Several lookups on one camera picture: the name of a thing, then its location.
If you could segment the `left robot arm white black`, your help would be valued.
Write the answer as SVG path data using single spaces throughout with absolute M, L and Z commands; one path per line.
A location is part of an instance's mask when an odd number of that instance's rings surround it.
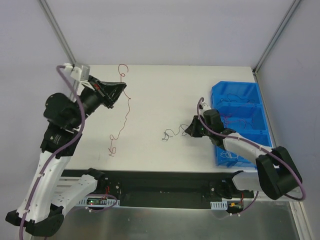
M 84 121 L 101 105 L 108 109 L 124 92 L 124 82 L 104 82 L 89 76 L 76 101 L 63 93 L 52 94 L 45 102 L 44 117 L 49 125 L 40 145 L 35 176 L 21 206 L 7 213 L 5 220 L 19 226 L 19 235 L 51 237 L 61 227 L 65 216 L 86 195 L 102 194 L 106 175 L 94 168 L 86 170 L 68 191 L 55 191 L 82 137 Z

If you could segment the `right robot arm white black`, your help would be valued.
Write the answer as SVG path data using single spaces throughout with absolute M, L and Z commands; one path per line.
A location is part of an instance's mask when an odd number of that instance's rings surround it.
M 295 201 L 306 199 L 302 177 L 285 147 L 268 147 L 224 127 L 216 109 L 197 109 L 185 131 L 193 138 L 208 137 L 211 143 L 253 163 L 257 169 L 260 190 L 270 199 L 283 196 Z

